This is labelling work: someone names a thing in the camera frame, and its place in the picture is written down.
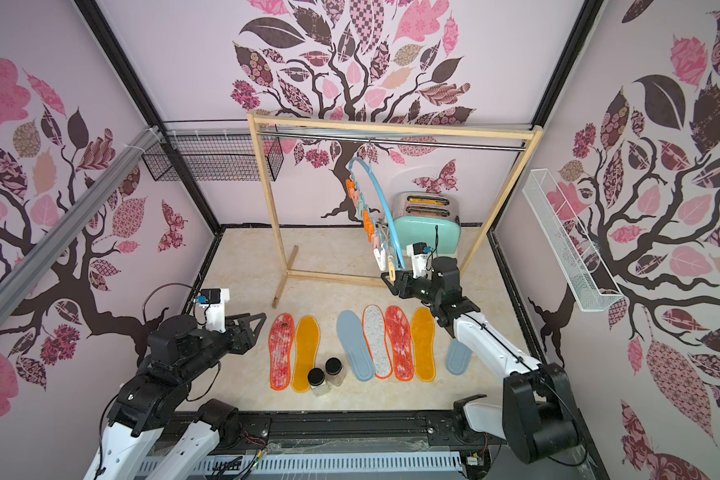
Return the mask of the blue clip hanger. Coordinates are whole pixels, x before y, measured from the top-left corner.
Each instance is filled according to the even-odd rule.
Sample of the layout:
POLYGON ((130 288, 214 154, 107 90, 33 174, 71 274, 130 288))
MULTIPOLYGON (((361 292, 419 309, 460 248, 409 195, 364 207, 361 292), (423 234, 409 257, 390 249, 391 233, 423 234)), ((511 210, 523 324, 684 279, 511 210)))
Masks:
POLYGON ((397 229, 394 226, 392 209, 378 179, 372 171, 368 153, 369 147, 369 143, 362 144, 348 161, 349 177, 345 181, 345 187, 351 204, 355 207, 355 213, 360 218, 379 270, 393 277, 394 272, 402 271, 405 268, 403 248, 397 229), (360 171, 367 175, 378 199, 377 205, 369 204, 365 199, 357 176, 354 173, 355 167, 359 167, 360 171))

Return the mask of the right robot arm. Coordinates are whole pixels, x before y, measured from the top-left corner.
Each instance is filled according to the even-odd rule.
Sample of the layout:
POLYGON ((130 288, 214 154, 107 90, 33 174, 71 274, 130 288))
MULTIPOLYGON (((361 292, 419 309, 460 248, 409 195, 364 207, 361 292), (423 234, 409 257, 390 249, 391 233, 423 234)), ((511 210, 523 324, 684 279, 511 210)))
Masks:
POLYGON ((502 381, 499 405, 476 397, 461 408, 471 430, 505 440, 525 464, 552 460, 556 454, 585 445, 563 368, 525 354, 490 324, 463 294, 454 258, 435 258, 427 273, 388 270, 381 279, 393 295, 417 299, 428 307, 436 323, 502 381))

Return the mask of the grey blue insole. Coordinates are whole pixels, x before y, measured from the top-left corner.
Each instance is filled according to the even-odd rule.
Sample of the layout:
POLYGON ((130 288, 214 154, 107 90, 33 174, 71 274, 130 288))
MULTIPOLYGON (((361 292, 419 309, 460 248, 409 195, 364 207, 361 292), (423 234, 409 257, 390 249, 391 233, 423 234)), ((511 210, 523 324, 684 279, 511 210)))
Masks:
POLYGON ((360 382, 375 376, 375 366, 365 340, 361 319, 351 310, 342 311, 337 319, 337 335, 349 366, 360 382))

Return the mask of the yellow insole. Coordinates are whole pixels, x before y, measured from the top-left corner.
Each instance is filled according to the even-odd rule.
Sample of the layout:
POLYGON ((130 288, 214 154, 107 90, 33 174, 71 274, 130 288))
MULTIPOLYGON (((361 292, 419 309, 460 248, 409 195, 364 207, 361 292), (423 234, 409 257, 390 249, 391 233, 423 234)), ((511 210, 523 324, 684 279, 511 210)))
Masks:
POLYGON ((411 320, 411 338, 416 377, 422 382, 432 382, 436 378, 434 358, 435 320, 431 312, 418 308, 411 320))
POLYGON ((293 365, 292 389, 305 393, 310 389, 309 372, 315 367, 320 343, 320 327, 314 316, 302 317, 296 326, 294 345, 296 348, 293 365))

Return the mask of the orange rimmed grey insole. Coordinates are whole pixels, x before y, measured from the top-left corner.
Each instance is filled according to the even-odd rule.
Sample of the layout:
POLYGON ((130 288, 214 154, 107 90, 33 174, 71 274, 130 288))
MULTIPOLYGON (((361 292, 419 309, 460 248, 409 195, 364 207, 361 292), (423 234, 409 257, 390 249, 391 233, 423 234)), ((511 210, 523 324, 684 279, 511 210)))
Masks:
POLYGON ((392 364, 386 345, 385 318, 380 307, 368 305, 363 311, 363 333, 375 368, 375 376, 386 379, 392 375, 392 364))

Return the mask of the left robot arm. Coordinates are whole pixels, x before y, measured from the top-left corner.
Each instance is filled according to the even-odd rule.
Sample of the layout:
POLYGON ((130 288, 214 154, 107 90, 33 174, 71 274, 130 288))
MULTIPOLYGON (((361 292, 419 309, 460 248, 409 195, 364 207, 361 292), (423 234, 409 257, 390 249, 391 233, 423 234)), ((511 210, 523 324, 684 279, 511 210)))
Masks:
MULTIPOLYGON (((243 355, 257 343, 263 313, 226 316, 219 330, 198 327, 190 315, 165 320, 148 337, 150 354, 136 375, 112 398, 100 419, 98 450, 88 479, 133 479, 153 446, 188 401, 192 383, 220 366, 228 354, 243 355)), ((210 399, 200 406, 187 429, 151 479, 186 479, 213 450, 248 439, 237 408, 210 399)))

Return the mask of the red orange insole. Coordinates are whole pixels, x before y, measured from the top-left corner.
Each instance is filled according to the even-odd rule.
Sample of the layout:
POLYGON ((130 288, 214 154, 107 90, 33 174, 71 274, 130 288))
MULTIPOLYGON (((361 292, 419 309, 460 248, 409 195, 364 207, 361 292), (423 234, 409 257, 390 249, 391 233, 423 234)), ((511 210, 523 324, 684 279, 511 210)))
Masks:
POLYGON ((282 313, 274 320, 269 336, 269 383, 274 391, 282 391, 291 381, 291 348, 295 335, 294 318, 282 313))
POLYGON ((398 306, 385 311, 385 331, 392 348, 392 365, 395 378, 401 382, 414 376, 410 322, 398 306))

